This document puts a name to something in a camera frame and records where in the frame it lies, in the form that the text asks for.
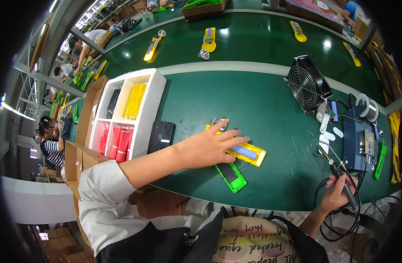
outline purple battery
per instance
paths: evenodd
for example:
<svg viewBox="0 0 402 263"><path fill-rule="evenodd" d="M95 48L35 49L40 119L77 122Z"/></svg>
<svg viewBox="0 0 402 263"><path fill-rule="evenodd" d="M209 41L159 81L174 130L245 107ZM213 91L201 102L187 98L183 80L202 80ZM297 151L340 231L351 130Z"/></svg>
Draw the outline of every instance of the purple battery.
<svg viewBox="0 0 402 263"><path fill-rule="evenodd" d="M246 156L249 159L255 160L256 159L256 152L250 151L246 148L243 148L240 145L230 148L230 150L237 152L240 155Z"/></svg>
<svg viewBox="0 0 402 263"><path fill-rule="evenodd" d="M377 140L379 140L379 133L378 133L378 128L376 125L373 126L373 130L375 132L375 137L377 138Z"/></svg>
<svg viewBox="0 0 402 263"><path fill-rule="evenodd" d="M336 122L338 122L338 117L337 117L338 113L337 113L337 104L335 101L331 102L331 107L333 108L333 111L335 113L335 117L334 117L333 121L336 123Z"/></svg>

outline white foam tray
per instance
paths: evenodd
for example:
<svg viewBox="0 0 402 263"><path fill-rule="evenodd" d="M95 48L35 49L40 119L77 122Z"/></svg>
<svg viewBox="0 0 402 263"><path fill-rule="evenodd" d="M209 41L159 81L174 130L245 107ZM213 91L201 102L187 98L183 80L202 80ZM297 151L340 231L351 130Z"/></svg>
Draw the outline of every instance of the white foam tray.
<svg viewBox="0 0 402 263"><path fill-rule="evenodd" d="M123 113L128 103L129 95L135 84L147 84L142 97L136 120L125 120ZM104 153L109 156L113 145L113 127L134 128L130 145L129 160L147 154L152 125L157 115L158 106L166 86L166 78L156 69L142 69L129 72L109 80L104 87L100 105L91 130L91 150L100 151L100 139L103 136L105 124L110 124L107 146ZM107 107L115 89L121 88L119 98L114 108L112 119L106 119Z"/></svg>

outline red wire bundle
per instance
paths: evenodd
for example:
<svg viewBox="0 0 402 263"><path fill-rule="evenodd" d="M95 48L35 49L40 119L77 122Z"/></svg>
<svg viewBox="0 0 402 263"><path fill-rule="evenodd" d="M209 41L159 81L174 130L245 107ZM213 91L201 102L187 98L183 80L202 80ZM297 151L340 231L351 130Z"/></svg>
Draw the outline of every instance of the red wire bundle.
<svg viewBox="0 0 402 263"><path fill-rule="evenodd" d="M103 136L100 140L100 154L101 155L104 155L104 152L106 151L106 143L107 143L107 135L109 134L109 127L110 127L110 124L106 124L104 126Z"/></svg>
<svg viewBox="0 0 402 263"><path fill-rule="evenodd" d="M116 154L118 153L119 149L119 140L120 140L120 132L122 129L120 127L113 128L113 145L112 150L110 150L109 158L115 160Z"/></svg>
<svg viewBox="0 0 402 263"><path fill-rule="evenodd" d="M130 153L130 143L132 142L132 135L134 134L134 128L129 129L129 144L128 144L128 153L126 154L126 160L129 161L129 153Z"/></svg>
<svg viewBox="0 0 402 263"><path fill-rule="evenodd" d="M119 149L118 154L116 155L116 161L118 163L125 161L126 149L128 148L128 144L129 144L129 131L127 129L126 130L123 129L120 132Z"/></svg>

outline striped shirt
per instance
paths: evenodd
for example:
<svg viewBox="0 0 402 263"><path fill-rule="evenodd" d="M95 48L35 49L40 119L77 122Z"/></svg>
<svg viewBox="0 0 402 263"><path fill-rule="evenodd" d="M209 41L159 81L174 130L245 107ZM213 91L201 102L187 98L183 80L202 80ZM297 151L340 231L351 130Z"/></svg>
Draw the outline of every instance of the striped shirt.
<svg viewBox="0 0 402 263"><path fill-rule="evenodd" d="M60 167L65 166L65 150L59 151L57 139L44 140L40 144L40 149L49 162Z"/></svg>

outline hand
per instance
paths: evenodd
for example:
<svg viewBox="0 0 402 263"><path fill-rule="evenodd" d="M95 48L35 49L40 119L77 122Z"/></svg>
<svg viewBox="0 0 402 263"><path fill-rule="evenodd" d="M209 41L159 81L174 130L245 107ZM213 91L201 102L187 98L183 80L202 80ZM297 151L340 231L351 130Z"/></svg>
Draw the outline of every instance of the hand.
<svg viewBox="0 0 402 263"><path fill-rule="evenodd" d="M236 157L226 154L225 150L248 142L249 137L232 138L240 135L239 130L228 130L216 135L215 133L227 123L229 119L174 145L185 169L201 168L221 162L231 163L236 160Z"/></svg>
<svg viewBox="0 0 402 263"><path fill-rule="evenodd" d="M56 124L56 129L58 131L60 131L62 129L62 123L61 122L58 122L58 124Z"/></svg>
<svg viewBox="0 0 402 263"><path fill-rule="evenodd" d="M355 185L357 185L357 179L352 177ZM348 182L350 190L354 194L356 192L353 183L350 178L343 174L340 178L336 178L334 175L330 175L330 179L327 182L327 188L330 188L325 192L321 198L321 203L319 204L325 213L330 213L332 210L337 209L349 202L346 194L344 193L344 183Z"/></svg>
<svg viewBox="0 0 402 263"><path fill-rule="evenodd" d="M81 67L78 66L77 69L74 71L74 76L78 76L78 73L80 72Z"/></svg>

